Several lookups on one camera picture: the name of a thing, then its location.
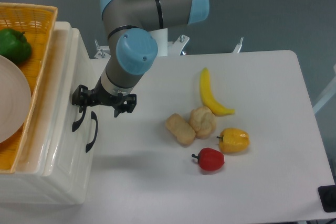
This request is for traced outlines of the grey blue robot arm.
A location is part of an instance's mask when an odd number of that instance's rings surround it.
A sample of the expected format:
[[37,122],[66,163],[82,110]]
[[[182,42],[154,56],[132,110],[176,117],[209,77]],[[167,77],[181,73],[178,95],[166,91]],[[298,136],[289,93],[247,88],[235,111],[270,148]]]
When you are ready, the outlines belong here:
[[80,85],[72,104],[86,113],[89,106],[114,108],[114,115],[131,113],[137,103],[133,88],[158,55],[154,30],[204,21],[209,0],[100,0],[110,59],[96,86]]

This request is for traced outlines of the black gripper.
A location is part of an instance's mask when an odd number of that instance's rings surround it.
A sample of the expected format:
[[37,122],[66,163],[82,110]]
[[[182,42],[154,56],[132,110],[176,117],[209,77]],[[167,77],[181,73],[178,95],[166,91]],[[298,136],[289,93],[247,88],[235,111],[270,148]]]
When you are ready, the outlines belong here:
[[90,90],[88,87],[80,84],[72,94],[71,104],[79,107],[79,113],[84,113],[87,106],[112,106],[114,108],[114,117],[117,118],[122,113],[132,113],[137,105],[137,95],[128,94],[117,95],[110,94],[105,90],[101,81],[98,81],[96,86]]

